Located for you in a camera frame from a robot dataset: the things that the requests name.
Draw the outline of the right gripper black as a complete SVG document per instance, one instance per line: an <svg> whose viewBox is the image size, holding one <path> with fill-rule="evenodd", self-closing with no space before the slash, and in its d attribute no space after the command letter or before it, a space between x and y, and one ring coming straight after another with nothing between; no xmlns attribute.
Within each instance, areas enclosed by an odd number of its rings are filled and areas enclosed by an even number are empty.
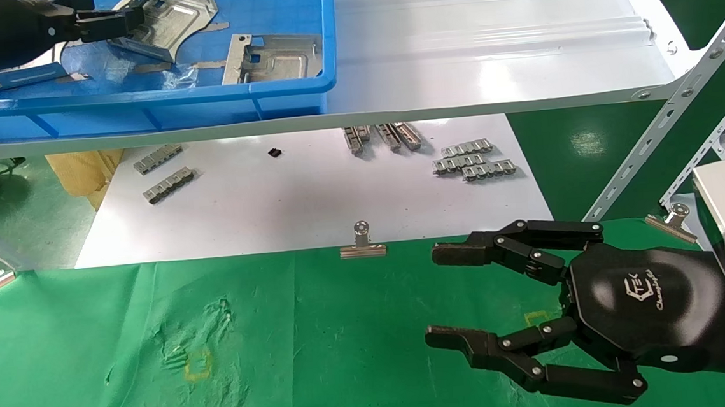
<svg viewBox="0 0 725 407"><path fill-rule="evenodd" d="M440 266L498 264L546 285L567 279L567 312L538 326L497 336L431 325L426 345L460 351L473 369L509 377L547 396L632 405L648 382L637 365L668 371L716 370L725 356L725 276L708 252L671 247L623 250L602 244L598 222L518 220L437 242ZM567 262L553 251L585 250ZM543 364L537 356L574 343L606 369Z"/></svg>

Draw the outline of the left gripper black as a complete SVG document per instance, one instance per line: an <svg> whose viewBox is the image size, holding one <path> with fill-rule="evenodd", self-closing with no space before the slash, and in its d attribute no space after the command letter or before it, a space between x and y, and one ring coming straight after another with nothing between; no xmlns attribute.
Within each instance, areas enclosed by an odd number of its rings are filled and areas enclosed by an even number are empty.
<svg viewBox="0 0 725 407"><path fill-rule="evenodd" d="M146 20L141 6L94 9L94 0L0 0L0 70L26 64L57 42L124 37Z"/></svg>

